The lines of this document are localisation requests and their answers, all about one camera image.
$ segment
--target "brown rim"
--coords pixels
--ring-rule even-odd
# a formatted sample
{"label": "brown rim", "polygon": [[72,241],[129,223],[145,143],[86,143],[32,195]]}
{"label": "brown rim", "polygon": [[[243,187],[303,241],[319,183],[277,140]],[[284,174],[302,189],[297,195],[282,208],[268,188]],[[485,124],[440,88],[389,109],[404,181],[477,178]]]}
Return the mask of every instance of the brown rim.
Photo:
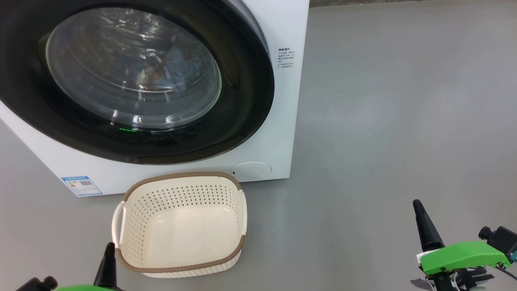
{"label": "brown rim", "polygon": [[[149,179],[142,180],[142,181],[136,183],[135,185],[133,185],[131,188],[129,188],[127,193],[124,195],[123,201],[127,201],[129,196],[131,196],[131,194],[135,191],[135,189],[137,189],[138,187],[140,187],[140,186],[142,186],[144,184],[147,184],[147,183],[163,181],[163,180],[169,180],[169,179],[177,179],[177,178],[207,177],[207,176],[208,177],[223,177],[223,178],[227,178],[228,180],[232,181],[235,184],[235,186],[237,186],[238,190],[242,190],[242,187],[241,187],[240,183],[233,176],[231,176],[229,174],[226,174],[226,173],[222,173],[222,172],[180,173],[180,174],[164,175],[164,176],[159,176],[159,177],[154,177],[154,178],[149,178]],[[222,258],[222,259],[219,259],[219,260],[210,261],[210,262],[207,262],[207,263],[202,263],[202,264],[189,265],[189,266],[181,266],[181,267],[172,267],[172,268],[137,268],[137,267],[131,265],[130,263],[128,263],[124,259],[124,257],[122,256],[122,251],[120,250],[120,248],[117,248],[115,250],[115,252],[117,254],[117,259],[120,262],[120,264],[122,266],[124,266],[126,269],[130,270],[130,271],[138,272],[138,273],[174,273],[174,272],[191,271],[191,270],[196,270],[196,269],[213,267],[213,266],[216,266],[216,265],[227,263],[228,261],[233,259],[242,250],[242,246],[244,245],[245,239],[246,239],[246,235],[242,235],[240,237],[240,241],[239,241],[239,244],[237,245],[237,248],[235,248],[235,250],[230,255],[228,255],[225,258]]]}

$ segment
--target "white plastic basket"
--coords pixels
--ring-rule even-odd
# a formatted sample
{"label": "white plastic basket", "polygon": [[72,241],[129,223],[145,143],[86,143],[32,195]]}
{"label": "white plastic basket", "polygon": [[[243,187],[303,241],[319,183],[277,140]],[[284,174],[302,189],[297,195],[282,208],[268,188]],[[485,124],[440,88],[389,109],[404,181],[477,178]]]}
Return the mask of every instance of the white plastic basket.
{"label": "white plastic basket", "polygon": [[115,209],[112,236],[127,269],[155,278],[192,277],[237,262],[247,220],[244,192],[232,176],[174,174],[135,184]]}

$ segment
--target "washing machine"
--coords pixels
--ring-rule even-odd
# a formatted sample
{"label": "washing machine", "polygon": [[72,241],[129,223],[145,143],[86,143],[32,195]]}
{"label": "washing machine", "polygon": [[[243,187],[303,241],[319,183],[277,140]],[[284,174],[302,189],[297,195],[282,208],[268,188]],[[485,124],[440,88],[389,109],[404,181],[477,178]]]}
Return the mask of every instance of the washing machine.
{"label": "washing machine", "polygon": [[0,118],[77,196],[179,172],[288,178],[308,9],[1,2]]}

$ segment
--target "green light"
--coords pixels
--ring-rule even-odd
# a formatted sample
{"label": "green light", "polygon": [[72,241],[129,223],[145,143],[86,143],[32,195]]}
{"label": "green light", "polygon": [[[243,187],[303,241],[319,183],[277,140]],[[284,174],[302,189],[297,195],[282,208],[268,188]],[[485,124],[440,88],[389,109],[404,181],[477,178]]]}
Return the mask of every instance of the green light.
{"label": "green light", "polygon": [[137,132],[137,130],[123,128],[123,127],[119,127],[119,129],[122,130],[123,132],[130,132],[130,133],[136,133]]}

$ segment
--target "door glass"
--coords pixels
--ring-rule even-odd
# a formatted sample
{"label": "door glass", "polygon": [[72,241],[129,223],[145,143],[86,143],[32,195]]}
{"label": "door glass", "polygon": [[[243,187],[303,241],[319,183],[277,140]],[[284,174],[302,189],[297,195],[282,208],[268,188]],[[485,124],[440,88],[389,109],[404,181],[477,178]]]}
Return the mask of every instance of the door glass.
{"label": "door glass", "polygon": [[207,113],[221,72],[199,39],[161,16],[99,8],[51,33],[49,70],[76,103],[131,128],[174,128]]}

